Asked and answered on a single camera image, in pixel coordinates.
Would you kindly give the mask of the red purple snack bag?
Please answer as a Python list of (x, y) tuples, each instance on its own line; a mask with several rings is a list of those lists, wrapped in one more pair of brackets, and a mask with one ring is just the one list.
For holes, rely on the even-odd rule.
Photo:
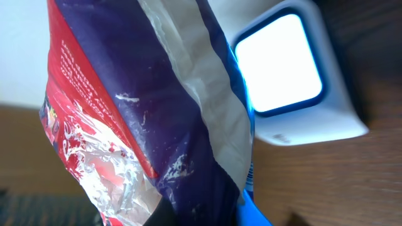
[(104, 225), (234, 225), (254, 119), (207, 1), (48, 0), (45, 133)]

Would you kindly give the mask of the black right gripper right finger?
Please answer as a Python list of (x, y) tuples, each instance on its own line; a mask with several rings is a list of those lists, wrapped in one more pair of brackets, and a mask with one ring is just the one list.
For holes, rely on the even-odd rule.
[(260, 212), (247, 190), (243, 190), (244, 202), (236, 207), (237, 226), (273, 226), (273, 224)]

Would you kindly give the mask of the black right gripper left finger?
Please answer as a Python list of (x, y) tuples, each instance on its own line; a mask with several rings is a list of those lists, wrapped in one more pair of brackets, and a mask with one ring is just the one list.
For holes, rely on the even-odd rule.
[(177, 219), (172, 204), (162, 198), (150, 216), (150, 226), (177, 226)]

